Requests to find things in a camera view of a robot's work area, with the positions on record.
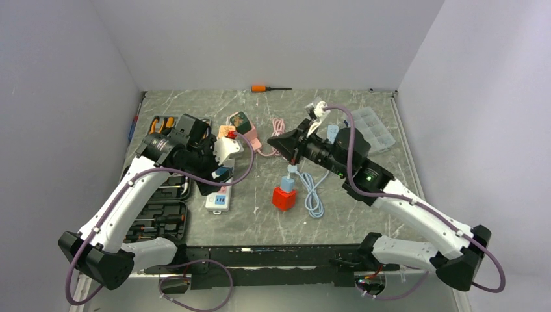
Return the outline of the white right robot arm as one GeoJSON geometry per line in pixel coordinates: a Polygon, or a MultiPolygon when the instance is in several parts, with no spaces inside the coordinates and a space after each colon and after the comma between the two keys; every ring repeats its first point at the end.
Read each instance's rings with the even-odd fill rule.
{"type": "Polygon", "coordinates": [[[367,270],[380,265],[424,269],[453,289],[469,291],[485,255],[481,248],[488,245],[491,231],[483,225],[470,227],[453,220],[415,196],[392,173],[368,158],[370,144],[358,130],[339,129],[330,140],[309,134],[310,124],[305,119],[267,143],[291,165],[308,159],[337,174],[353,199],[398,217],[426,240],[399,240],[370,232],[357,249],[359,264],[367,270]]]}

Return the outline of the pink power strip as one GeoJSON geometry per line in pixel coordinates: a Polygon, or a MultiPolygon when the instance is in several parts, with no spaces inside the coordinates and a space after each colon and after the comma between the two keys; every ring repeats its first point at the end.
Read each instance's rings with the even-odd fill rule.
{"type": "Polygon", "coordinates": [[[250,122],[252,124],[252,130],[250,132],[244,134],[244,136],[251,142],[251,145],[253,146],[253,150],[257,151],[257,150],[261,149],[262,144],[258,139],[258,133],[257,133],[256,127],[254,126],[254,124],[252,123],[251,120],[250,120],[250,122]]]}

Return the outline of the dark green cube adapter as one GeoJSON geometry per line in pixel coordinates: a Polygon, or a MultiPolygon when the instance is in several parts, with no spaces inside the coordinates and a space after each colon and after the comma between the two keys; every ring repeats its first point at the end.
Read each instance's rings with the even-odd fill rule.
{"type": "Polygon", "coordinates": [[[242,111],[236,112],[231,115],[229,117],[229,122],[236,128],[239,133],[243,135],[252,130],[252,124],[249,118],[242,111]]]}

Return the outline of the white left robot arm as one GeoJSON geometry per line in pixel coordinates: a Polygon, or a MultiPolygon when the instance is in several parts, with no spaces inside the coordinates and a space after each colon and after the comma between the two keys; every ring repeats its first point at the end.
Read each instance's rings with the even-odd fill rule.
{"type": "Polygon", "coordinates": [[[144,137],[120,184],[102,208],[76,233],[62,234],[58,245],[72,267],[109,290],[131,273],[162,265],[177,273],[186,266],[183,245],[174,238],[127,238],[153,193],[172,173],[191,174],[202,194],[220,189],[229,175],[215,172],[241,145],[230,138],[205,135],[209,125],[188,114],[176,126],[144,137]]]}

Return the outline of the light blue power strip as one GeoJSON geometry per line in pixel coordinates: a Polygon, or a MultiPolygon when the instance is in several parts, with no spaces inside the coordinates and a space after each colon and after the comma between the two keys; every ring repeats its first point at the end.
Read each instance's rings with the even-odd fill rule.
{"type": "Polygon", "coordinates": [[[339,127],[337,125],[330,124],[327,126],[327,139],[331,144],[335,142],[338,132],[339,132],[339,127]]]}

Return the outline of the red cube socket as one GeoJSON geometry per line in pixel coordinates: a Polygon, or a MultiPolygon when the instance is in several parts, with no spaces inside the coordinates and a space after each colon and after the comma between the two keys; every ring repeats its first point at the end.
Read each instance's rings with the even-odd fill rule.
{"type": "Polygon", "coordinates": [[[297,191],[292,190],[285,192],[283,189],[276,187],[272,193],[272,205],[281,211],[288,211],[296,204],[297,191]]]}

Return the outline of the light blue cube adapter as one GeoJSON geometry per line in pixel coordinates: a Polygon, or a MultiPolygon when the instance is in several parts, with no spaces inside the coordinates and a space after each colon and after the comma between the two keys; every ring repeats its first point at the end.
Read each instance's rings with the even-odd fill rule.
{"type": "Polygon", "coordinates": [[[294,191],[295,180],[288,176],[283,176],[280,181],[279,188],[285,193],[292,193],[294,191]]]}

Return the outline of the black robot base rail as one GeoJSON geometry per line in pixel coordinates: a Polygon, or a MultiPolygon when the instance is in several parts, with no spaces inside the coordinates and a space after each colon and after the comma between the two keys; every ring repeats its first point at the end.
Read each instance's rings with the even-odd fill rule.
{"type": "Polygon", "coordinates": [[[147,274],[182,274],[193,290],[227,286],[331,284],[353,287],[363,275],[399,270],[359,252],[358,244],[189,246],[180,268],[154,266],[147,274]]]}

